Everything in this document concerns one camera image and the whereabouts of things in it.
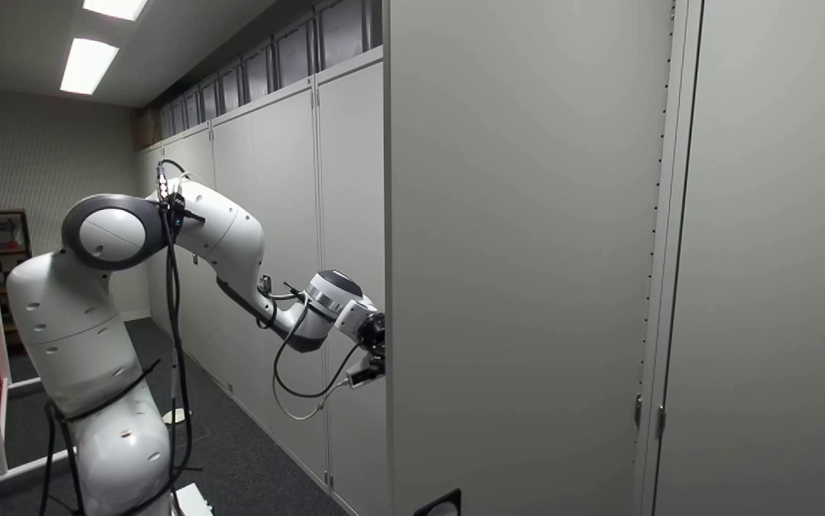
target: cabinet door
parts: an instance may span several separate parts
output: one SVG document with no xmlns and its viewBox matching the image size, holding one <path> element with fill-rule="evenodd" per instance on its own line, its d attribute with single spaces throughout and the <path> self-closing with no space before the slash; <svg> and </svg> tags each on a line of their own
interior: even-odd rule
<svg viewBox="0 0 825 516">
<path fill-rule="evenodd" d="M 705 5 L 658 516 L 825 516 L 825 0 Z"/>
</svg>

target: fluorescent light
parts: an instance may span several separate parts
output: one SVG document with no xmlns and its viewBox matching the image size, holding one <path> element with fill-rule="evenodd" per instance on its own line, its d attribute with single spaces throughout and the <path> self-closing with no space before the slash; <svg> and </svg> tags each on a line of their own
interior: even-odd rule
<svg viewBox="0 0 825 516">
<path fill-rule="evenodd" d="M 135 20 L 148 0 L 86 0 L 86 12 Z"/>
<path fill-rule="evenodd" d="M 113 57 L 118 45 L 75 37 L 60 90 L 75 96 L 92 96 Z"/>
</svg>

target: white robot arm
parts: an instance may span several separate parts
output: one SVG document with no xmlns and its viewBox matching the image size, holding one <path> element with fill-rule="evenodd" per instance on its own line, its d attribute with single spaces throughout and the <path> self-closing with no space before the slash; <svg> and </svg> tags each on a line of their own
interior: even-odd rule
<svg viewBox="0 0 825 516">
<path fill-rule="evenodd" d="M 62 220 L 65 249 L 20 265 L 9 298 L 22 348 L 77 441 L 87 516 L 169 514 L 169 497 L 156 497 L 169 485 L 169 437 L 105 286 L 109 273 L 169 245 L 208 260 L 218 286 L 298 352 L 318 351 L 338 328 L 368 352 L 351 381 L 383 372 L 383 316 L 360 286 L 324 270 L 294 290 L 301 301 L 278 308 L 259 276 L 262 227 L 229 197 L 186 179 L 169 179 L 152 197 L 86 197 Z"/>
</svg>

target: gray floor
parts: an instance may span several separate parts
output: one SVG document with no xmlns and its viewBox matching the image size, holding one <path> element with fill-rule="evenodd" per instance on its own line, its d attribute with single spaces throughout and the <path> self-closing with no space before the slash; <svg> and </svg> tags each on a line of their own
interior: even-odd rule
<svg viewBox="0 0 825 516">
<path fill-rule="evenodd" d="M 152 325 L 128 325 L 142 365 L 159 358 L 148 385 L 166 407 L 169 338 Z M 32 375 L 22 356 L 12 358 L 14 375 Z M 254 425 L 215 381 L 188 365 L 193 454 L 179 485 L 198 481 L 215 516 L 342 516 L 342 511 Z M 42 394 L 12 395 L 9 458 L 20 464 L 45 450 Z M 40 503 L 40 473 L 0 485 L 0 516 L 32 516 Z M 69 467 L 53 467 L 50 494 L 75 503 Z"/>
</svg>

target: ceiling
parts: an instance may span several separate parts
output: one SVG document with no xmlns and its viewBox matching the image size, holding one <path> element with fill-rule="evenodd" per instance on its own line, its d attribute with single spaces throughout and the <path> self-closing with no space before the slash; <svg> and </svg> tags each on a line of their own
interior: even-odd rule
<svg viewBox="0 0 825 516">
<path fill-rule="evenodd" d="M 120 55 L 82 101 L 139 110 L 274 0 L 148 0 L 135 24 L 80 2 L 0 0 L 0 90 L 75 98 L 60 93 L 72 37 L 96 37 Z"/>
</svg>

